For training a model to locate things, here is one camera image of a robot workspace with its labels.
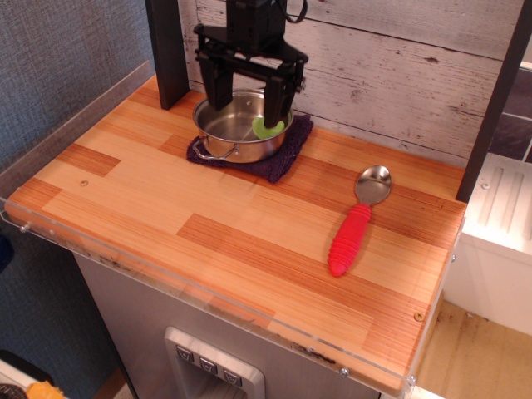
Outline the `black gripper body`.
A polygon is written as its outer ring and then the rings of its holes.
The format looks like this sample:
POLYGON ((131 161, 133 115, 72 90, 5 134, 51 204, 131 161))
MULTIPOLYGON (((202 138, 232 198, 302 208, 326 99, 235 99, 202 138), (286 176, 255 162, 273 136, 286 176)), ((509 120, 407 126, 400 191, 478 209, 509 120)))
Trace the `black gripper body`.
POLYGON ((281 66, 296 66, 299 90, 303 89, 304 64, 308 56, 284 40, 286 24, 300 23, 306 17, 308 3, 303 2, 297 16, 288 13, 286 1, 227 1, 223 27, 198 24, 199 52, 225 59, 233 73, 264 81, 267 71, 252 61, 255 57, 274 59, 281 66))

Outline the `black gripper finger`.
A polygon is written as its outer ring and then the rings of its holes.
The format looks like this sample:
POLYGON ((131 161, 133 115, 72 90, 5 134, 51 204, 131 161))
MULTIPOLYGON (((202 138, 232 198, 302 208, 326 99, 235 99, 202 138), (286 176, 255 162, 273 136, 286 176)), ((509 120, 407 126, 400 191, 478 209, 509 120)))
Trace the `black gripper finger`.
POLYGON ((299 74, 296 66, 268 69, 265 75, 264 125, 274 128, 290 111, 293 98, 299 92, 299 74))
POLYGON ((197 61, 209 104, 220 111, 233 100, 234 73, 226 65, 225 59, 207 52, 199 52, 197 61))

